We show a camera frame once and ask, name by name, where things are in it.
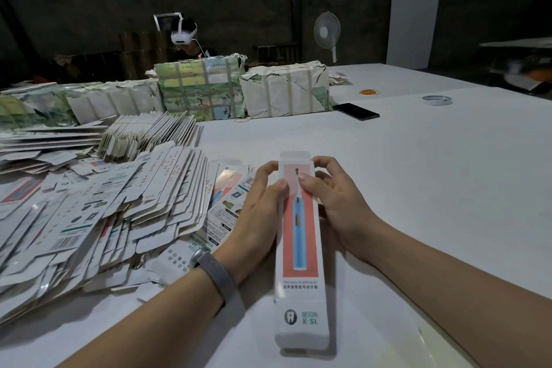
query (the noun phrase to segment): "blue electric toothbrush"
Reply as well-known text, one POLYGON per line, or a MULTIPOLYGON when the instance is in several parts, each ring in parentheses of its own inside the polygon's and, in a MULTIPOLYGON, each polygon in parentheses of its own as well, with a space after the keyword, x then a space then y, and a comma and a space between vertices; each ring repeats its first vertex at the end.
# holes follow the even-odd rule
POLYGON ((296 271, 307 270, 307 233, 305 228, 305 200, 301 193, 299 179, 297 190, 293 199, 293 269, 296 271))

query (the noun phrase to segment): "tooth logo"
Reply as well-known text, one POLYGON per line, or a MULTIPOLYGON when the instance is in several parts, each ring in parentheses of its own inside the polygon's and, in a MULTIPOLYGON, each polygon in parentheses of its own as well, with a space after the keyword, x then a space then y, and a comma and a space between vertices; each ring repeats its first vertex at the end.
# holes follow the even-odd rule
POLYGON ((288 324, 295 324, 297 321, 297 313, 293 310, 287 310, 284 315, 284 320, 288 324))

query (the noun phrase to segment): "mesh watch strap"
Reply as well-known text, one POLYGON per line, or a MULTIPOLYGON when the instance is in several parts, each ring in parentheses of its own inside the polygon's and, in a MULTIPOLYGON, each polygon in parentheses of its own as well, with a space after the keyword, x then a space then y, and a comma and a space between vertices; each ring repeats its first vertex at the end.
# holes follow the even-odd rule
POLYGON ((215 282, 220 294, 223 295, 224 303, 229 302, 237 288, 224 266, 209 252, 203 253, 197 262, 207 275, 211 277, 213 282, 215 282))

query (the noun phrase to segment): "smartphone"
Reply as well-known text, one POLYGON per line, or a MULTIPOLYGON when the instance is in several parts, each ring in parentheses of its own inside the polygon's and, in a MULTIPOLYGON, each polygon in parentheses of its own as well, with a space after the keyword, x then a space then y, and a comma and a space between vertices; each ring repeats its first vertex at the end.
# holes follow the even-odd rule
POLYGON ((353 105, 352 103, 341 103, 340 105, 335 105, 333 108, 336 111, 346 113, 347 115, 361 121, 371 120, 372 118, 378 118, 380 116, 379 113, 365 110, 364 108, 353 105))

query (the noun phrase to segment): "person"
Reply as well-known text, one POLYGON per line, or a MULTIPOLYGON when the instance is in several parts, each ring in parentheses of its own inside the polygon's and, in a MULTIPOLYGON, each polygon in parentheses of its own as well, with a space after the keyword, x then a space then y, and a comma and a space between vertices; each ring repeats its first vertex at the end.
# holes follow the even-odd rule
MULTIPOLYGON (((192 18, 184 18, 182 20, 182 31, 188 33, 194 32, 197 29, 192 18)), ((178 62, 181 60, 195 60, 197 58, 215 57, 216 51, 212 48, 202 47, 197 40, 198 34, 194 35, 194 39, 189 44, 176 44, 178 51, 171 57, 170 62, 178 62)))
MULTIPOLYGON (((313 161, 327 172, 301 174, 300 185, 320 199, 342 245, 379 269, 483 368, 552 366, 551 300, 396 230, 370 209, 335 158, 313 161)), ((268 176, 277 169, 274 161, 257 170, 234 229, 213 253, 237 285, 276 238, 278 203, 288 195, 284 179, 267 187, 268 176)), ((197 267, 59 367, 165 366, 179 352, 190 355, 222 305, 215 284, 197 267)))

